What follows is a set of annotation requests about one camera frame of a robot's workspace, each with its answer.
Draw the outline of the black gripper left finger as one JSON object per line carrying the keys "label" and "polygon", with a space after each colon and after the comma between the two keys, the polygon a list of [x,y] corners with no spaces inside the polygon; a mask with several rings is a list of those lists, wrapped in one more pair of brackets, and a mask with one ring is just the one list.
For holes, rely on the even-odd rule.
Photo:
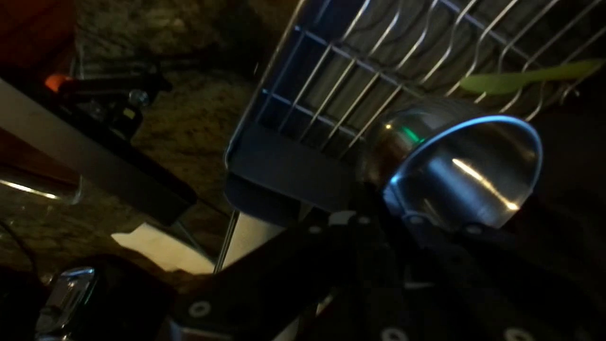
{"label": "black gripper left finger", "polygon": [[174,301],[174,341],[273,341],[299,318],[309,322],[295,341],[362,341],[373,229],[356,210],[284,229]]}

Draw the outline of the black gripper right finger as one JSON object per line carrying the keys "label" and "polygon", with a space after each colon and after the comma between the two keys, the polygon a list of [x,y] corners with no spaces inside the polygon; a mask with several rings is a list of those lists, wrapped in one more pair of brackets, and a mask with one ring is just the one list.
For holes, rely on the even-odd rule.
{"label": "black gripper right finger", "polygon": [[606,341],[604,295],[587,271],[479,223],[381,223],[422,341]]}

